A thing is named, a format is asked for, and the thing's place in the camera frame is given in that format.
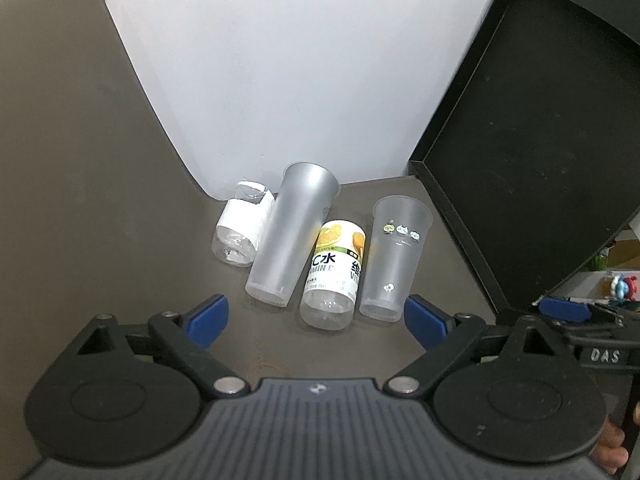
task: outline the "frosted plastic cup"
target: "frosted plastic cup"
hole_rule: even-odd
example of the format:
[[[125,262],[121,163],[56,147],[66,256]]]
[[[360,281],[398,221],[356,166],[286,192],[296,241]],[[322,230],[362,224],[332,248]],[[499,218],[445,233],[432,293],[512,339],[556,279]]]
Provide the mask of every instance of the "frosted plastic cup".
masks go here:
[[[373,217],[360,312],[394,322],[402,317],[433,215],[415,198],[391,195],[376,202]]]
[[[287,306],[338,193],[340,184],[322,166],[297,162],[284,171],[246,282],[250,296]]]

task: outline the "gray table surface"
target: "gray table surface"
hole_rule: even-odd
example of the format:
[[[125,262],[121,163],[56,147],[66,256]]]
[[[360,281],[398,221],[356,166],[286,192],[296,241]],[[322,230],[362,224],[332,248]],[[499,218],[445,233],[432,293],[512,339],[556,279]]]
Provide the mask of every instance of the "gray table surface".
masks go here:
[[[370,234],[376,201],[405,194],[434,212],[412,293],[420,294],[445,312],[472,312],[494,322],[481,289],[420,181],[392,178],[342,187],[329,219],[345,219]],[[300,297],[309,263],[286,308],[266,305],[244,291],[249,269],[215,263],[216,290],[229,299],[229,324],[211,351],[236,373],[255,384],[260,377],[374,377],[387,380],[422,354],[404,322],[386,323],[357,311],[344,330],[326,332],[306,325],[300,317]]]

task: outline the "bottle label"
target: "bottle label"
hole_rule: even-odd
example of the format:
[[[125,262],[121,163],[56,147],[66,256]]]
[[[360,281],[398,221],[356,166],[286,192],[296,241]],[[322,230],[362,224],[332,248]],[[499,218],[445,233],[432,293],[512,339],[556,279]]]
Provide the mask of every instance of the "bottle label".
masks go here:
[[[245,236],[258,250],[273,202],[271,191],[267,191],[258,204],[232,198],[226,203],[217,225]]]
[[[308,290],[330,290],[356,301],[364,254],[364,231],[345,220],[327,222],[320,229],[311,269],[305,283]]]

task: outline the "white backdrop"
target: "white backdrop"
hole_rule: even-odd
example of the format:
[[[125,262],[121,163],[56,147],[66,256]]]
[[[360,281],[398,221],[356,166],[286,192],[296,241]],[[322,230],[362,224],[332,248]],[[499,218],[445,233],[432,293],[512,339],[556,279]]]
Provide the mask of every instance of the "white backdrop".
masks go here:
[[[308,160],[398,176],[491,0],[106,0],[182,160],[211,196]]]

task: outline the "plastic bottle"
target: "plastic bottle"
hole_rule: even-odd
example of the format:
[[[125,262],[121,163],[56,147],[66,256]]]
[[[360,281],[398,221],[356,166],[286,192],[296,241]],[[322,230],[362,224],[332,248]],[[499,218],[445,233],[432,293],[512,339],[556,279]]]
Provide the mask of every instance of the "plastic bottle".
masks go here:
[[[267,221],[273,195],[262,184],[238,182],[235,197],[226,203],[220,216],[211,250],[223,262],[248,267],[255,259]]]
[[[300,315],[307,324],[324,330],[349,325],[364,243],[364,231],[352,222],[333,220],[322,226],[300,302]]]

